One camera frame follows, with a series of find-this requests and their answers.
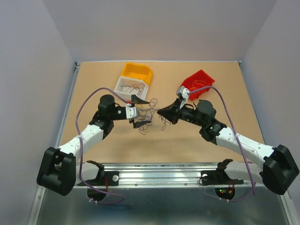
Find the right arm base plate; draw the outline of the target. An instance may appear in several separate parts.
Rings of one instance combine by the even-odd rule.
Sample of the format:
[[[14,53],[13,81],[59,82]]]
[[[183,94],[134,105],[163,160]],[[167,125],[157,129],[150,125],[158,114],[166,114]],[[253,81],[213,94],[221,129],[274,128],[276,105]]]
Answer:
[[[243,180],[230,179],[224,171],[219,171],[219,170],[204,170],[204,171],[202,171],[201,177],[199,178],[199,182],[203,186],[230,185],[230,184],[242,185],[242,184],[244,184]]]

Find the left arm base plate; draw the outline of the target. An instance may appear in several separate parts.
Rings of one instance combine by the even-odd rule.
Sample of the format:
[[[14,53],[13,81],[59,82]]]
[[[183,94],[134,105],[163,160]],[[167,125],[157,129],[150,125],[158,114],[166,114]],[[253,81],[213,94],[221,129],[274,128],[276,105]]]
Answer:
[[[102,171],[99,172],[96,178],[86,180],[86,183],[92,186],[106,186],[114,187],[119,185],[119,172],[118,171]]]

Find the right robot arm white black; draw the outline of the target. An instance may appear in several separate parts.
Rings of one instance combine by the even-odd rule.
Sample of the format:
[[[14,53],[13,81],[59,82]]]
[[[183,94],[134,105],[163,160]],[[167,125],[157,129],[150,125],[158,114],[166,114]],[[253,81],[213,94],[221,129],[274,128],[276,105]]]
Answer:
[[[231,159],[221,162],[216,170],[216,179],[221,183],[249,180],[283,195],[300,173],[286,146],[265,145],[234,132],[232,127],[215,118],[216,110],[210,101],[200,100],[190,108],[178,98],[170,106],[158,110],[158,114],[172,124],[182,120],[200,126],[199,133],[204,140],[239,153],[246,159],[244,163]]]

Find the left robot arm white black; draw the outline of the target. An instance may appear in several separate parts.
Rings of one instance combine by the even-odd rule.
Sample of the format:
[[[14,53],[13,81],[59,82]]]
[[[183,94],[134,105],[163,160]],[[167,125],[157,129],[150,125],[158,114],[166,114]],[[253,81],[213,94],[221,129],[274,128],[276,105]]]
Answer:
[[[110,134],[114,121],[128,120],[134,128],[147,124],[148,121],[135,121],[139,116],[136,104],[143,105],[146,101],[132,95],[125,106],[120,106],[114,96],[103,95],[98,110],[83,131],[66,144],[58,148],[49,147],[44,152],[37,184],[62,196],[69,194],[80,183],[106,185],[104,166],[94,161],[83,162],[83,155]]]

